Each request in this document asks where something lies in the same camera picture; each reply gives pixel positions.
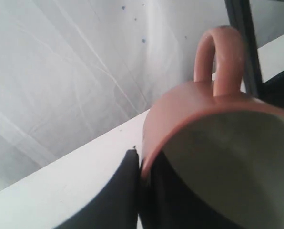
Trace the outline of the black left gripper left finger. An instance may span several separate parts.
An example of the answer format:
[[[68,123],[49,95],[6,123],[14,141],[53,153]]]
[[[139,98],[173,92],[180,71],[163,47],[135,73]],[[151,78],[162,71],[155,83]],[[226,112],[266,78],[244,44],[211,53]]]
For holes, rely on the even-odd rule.
[[[139,155],[127,150],[105,187],[58,229],[135,229],[138,218]]]

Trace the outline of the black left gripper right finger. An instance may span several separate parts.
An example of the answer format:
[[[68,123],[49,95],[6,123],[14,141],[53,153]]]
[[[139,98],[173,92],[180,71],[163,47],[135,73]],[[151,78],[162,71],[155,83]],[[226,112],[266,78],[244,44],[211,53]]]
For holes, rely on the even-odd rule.
[[[201,201],[161,152],[141,182],[139,217],[145,229],[202,229]]]

